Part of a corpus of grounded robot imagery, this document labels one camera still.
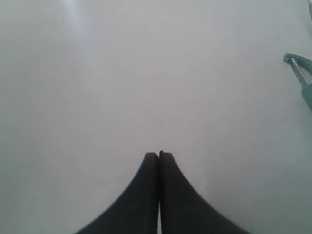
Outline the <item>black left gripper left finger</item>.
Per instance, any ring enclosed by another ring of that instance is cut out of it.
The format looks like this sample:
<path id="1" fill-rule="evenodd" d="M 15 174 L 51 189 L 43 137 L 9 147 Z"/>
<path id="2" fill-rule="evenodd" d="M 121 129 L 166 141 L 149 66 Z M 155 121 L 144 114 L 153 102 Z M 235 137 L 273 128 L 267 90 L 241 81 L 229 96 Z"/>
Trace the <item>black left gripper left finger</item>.
<path id="1" fill-rule="evenodd" d="M 78 234 L 156 234 L 158 156 L 146 153 L 136 175 L 119 198 Z"/>

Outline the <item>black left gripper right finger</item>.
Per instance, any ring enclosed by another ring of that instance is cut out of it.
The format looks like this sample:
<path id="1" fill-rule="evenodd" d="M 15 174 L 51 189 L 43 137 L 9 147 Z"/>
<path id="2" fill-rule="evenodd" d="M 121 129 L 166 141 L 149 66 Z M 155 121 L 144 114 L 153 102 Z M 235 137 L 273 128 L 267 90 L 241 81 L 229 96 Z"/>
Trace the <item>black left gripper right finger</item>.
<path id="1" fill-rule="evenodd" d="M 160 217 L 164 234 L 246 234 L 192 187 L 173 154 L 159 152 Z"/>

